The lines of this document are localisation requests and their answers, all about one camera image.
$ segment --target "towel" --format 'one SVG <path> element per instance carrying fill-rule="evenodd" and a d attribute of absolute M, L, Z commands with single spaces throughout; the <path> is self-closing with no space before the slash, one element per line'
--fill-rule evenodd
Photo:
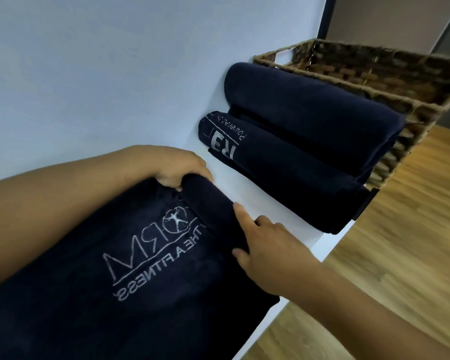
<path fill-rule="evenodd" d="M 145 180 L 0 285 L 0 359 L 230 360 L 279 300 L 231 255 L 232 202 Z"/>
<path fill-rule="evenodd" d="M 202 118 L 198 138 L 214 157 L 323 232 L 340 232 L 368 197 L 351 175 L 229 114 Z"/>
<path fill-rule="evenodd" d="M 317 79 L 251 63 L 228 70 L 225 97 L 249 122 L 365 182 L 396 141 L 405 116 Z"/>

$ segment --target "wicker weave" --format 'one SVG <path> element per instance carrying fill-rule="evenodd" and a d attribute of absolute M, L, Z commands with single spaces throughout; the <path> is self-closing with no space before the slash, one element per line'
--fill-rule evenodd
<path fill-rule="evenodd" d="M 277 53 L 293 49 L 290 63 Z M 253 62 L 316 78 L 404 113 L 406 126 L 375 165 L 367 187 L 384 186 L 435 122 L 450 108 L 450 57 L 311 39 L 256 55 Z"/>

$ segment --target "woven basket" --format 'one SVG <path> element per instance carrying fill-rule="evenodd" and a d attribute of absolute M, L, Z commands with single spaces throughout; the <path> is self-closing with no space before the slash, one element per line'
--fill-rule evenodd
<path fill-rule="evenodd" d="M 290 63 L 277 53 L 293 49 Z M 435 122 L 450 108 L 450 57 L 311 39 L 261 55 L 253 62 L 316 78 L 406 114 L 395 145 L 375 165 L 368 188 L 384 186 Z"/>

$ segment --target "partially rolled towel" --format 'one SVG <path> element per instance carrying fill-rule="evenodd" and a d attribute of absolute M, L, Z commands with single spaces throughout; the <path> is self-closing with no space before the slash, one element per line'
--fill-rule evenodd
<path fill-rule="evenodd" d="M 198 137 L 217 159 L 323 232 L 340 232 L 369 195 L 351 175 L 229 114 L 206 115 Z"/>
<path fill-rule="evenodd" d="M 362 182 L 405 123 L 403 114 L 384 104 L 257 64 L 231 66 L 224 91 L 231 106 L 255 114 L 248 115 L 250 122 Z"/>

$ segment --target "wood floor plank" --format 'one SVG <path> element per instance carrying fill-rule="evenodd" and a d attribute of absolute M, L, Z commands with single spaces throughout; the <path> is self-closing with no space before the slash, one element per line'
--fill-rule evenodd
<path fill-rule="evenodd" d="M 408 156 L 325 264 L 450 346 L 450 130 Z M 289 303 L 244 360 L 352 359 Z"/>

